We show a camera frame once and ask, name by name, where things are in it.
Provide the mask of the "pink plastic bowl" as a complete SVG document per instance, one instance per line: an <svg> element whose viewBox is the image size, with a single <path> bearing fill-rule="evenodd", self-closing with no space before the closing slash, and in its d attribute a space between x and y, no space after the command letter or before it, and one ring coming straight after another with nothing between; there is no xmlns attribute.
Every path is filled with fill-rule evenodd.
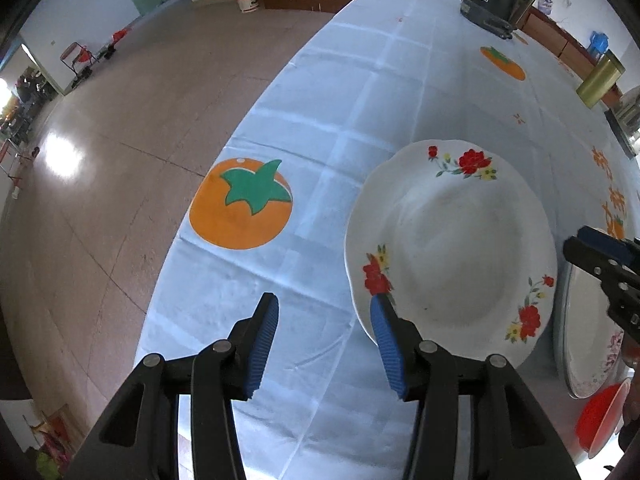
<svg viewBox="0 0 640 480"><path fill-rule="evenodd" d="M591 460L608 443L612 435L622 428L623 408L631 386L625 378L610 385L589 399L578 418L575 434L580 448Z"/></svg>

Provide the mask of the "pink floral rim plate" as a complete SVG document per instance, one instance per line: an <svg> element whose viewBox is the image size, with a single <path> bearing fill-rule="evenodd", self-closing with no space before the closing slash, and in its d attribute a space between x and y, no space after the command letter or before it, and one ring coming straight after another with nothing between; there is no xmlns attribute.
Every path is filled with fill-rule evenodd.
<svg viewBox="0 0 640 480"><path fill-rule="evenodd" d="M599 280L567 263L554 298L555 365L570 396L584 400L608 381L624 332L608 317L608 297Z"/></svg>

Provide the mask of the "stainless electric kettle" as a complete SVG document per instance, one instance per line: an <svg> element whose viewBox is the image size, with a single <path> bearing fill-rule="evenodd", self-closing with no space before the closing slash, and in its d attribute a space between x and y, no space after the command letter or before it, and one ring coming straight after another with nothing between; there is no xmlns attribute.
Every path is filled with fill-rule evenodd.
<svg viewBox="0 0 640 480"><path fill-rule="evenodd" d="M620 147L628 158L639 155L639 100L624 104L619 102L612 110L605 112L605 118L611 127Z"/></svg>

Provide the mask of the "persimmon print tablecloth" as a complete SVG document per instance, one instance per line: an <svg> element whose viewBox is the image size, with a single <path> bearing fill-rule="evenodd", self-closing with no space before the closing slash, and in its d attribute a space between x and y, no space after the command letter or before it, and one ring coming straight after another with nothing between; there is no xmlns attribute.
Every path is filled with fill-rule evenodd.
<svg viewBox="0 0 640 480"><path fill-rule="evenodd" d="M279 324L262 384L235 404L251 479L397 479L414 411L398 401L350 292L347 223L371 172L411 143L460 140L509 164L526 220L561 243L581 226L639 229L639 169L574 70L526 32L502 40L458 0L352 0L285 65L218 155L277 159L293 193L283 230L223 248L183 220L158 276L140 354L190 356L264 292Z"/></svg>

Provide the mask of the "blue thermos bottle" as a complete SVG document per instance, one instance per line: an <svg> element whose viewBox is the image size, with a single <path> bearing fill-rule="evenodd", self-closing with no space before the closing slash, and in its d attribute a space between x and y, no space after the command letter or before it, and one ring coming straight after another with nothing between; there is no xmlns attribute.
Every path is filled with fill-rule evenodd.
<svg viewBox="0 0 640 480"><path fill-rule="evenodd" d="M606 50L608 50L608 35L605 32L593 32L589 41L589 55L592 58L600 58Z"/></svg>

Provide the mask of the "red flower white plate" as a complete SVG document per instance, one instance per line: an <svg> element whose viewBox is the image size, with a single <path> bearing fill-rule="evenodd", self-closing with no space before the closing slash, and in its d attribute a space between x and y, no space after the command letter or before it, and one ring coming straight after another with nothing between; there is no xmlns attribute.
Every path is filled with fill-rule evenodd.
<svg viewBox="0 0 640 480"><path fill-rule="evenodd" d="M550 320L558 265L544 207L508 162L475 144L414 142L376 167L344 247L364 330L383 295L450 353L521 365Z"/></svg>

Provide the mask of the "green gold tumbler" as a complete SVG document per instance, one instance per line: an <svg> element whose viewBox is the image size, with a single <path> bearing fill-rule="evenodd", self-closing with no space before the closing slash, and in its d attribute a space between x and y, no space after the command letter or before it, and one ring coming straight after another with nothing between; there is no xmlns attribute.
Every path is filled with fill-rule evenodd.
<svg viewBox="0 0 640 480"><path fill-rule="evenodd" d="M620 102L620 90L617 89L617 81L626 72L626 68L617 56L606 50L599 58L596 66L587 78L577 88L579 99L588 108L596 106L602 101L607 107L613 107Z"/></svg>

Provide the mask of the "red folding chair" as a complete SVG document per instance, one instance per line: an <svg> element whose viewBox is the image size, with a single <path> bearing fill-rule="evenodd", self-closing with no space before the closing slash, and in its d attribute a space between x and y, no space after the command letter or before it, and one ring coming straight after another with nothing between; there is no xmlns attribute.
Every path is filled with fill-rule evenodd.
<svg viewBox="0 0 640 480"><path fill-rule="evenodd" d="M92 75L92 66L98 62L93 53L78 42L73 42L63 51L60 61L74 74L70 84L72 89Z"/></svg>

